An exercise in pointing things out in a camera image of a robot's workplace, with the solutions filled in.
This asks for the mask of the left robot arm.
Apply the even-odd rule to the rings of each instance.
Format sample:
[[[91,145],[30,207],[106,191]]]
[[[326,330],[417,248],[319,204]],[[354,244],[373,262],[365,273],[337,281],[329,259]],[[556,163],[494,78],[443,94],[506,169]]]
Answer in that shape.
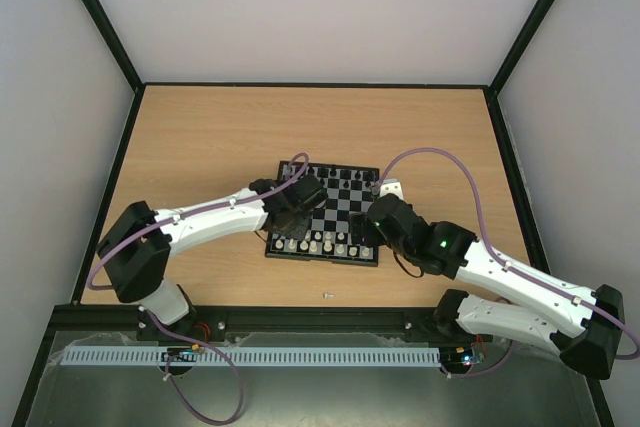
[[[200,244],[233,234],[265,231],[302,240],[316,207],[327,199],[314,175],[295,181],[258,179],[213,201],[189,207],[153,210],[144,201],[129,205],[96,248],[98,264],[87,279],[104,269],[119,302],[143,309],[141,332],[168,331],[187,336],[197,323],[195,308],[182,287],[167,279],[169,260]]]

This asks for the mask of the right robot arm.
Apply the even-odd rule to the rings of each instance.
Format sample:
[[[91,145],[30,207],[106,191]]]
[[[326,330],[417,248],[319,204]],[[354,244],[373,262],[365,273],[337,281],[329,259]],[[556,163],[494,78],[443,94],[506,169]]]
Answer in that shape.
[[[438,331],[490,335],[529,344],[556,355],[567,367],[607,380],[617,355],[623,322],[621,293],[592,290],[553,278],[486,246],[454,223],[427,223],[394,194],[379,197],[349,219],[352,237],[366,247],[388,247],[428,275],[482,287],[489,301],[449,289],[433,314]]]

